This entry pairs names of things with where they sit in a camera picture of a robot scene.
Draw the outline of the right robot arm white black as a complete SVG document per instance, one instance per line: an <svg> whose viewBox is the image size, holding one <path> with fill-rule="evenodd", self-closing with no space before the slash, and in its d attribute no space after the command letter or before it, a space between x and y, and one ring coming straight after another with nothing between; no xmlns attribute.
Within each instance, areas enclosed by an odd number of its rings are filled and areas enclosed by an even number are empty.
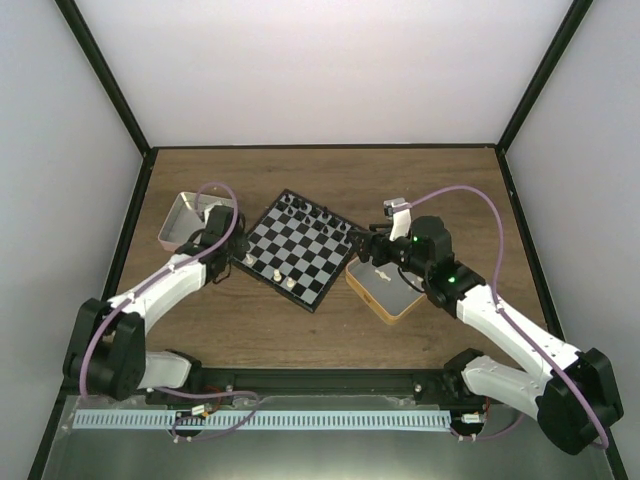
<svg viewBox="0 0 640 480"><path fill-rule="evenodd" d="M576 455L589 446L605 450L609 428L624 410L609 358L581 351L553 336L499 297L494 287L456 259L443 221L422 216L406 229L373 224L347 235L359 259L389 263L422 281L427 299L489 338L517 367L482 353L459 356L462 366L444 378L447 396L465 403L490 397L536 420L560 450Z"/></svg>

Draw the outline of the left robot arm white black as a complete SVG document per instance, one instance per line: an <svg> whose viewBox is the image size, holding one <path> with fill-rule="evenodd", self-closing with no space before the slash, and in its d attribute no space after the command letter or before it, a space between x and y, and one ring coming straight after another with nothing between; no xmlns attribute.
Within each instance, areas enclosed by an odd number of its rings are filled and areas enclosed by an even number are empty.
<svg viewBox="0 0 640 480"><path fill-rule="evenodd" d="M151 277L80 306L62 371L81 392L125 400L138 390L169 388L184 404L203 395L205 381L192 371L197 361L176 351L151 352L146 337L184 298L226 279L231 260L248 252L245 217L237 209L211 205L204 218L204 227Z"/></svg>

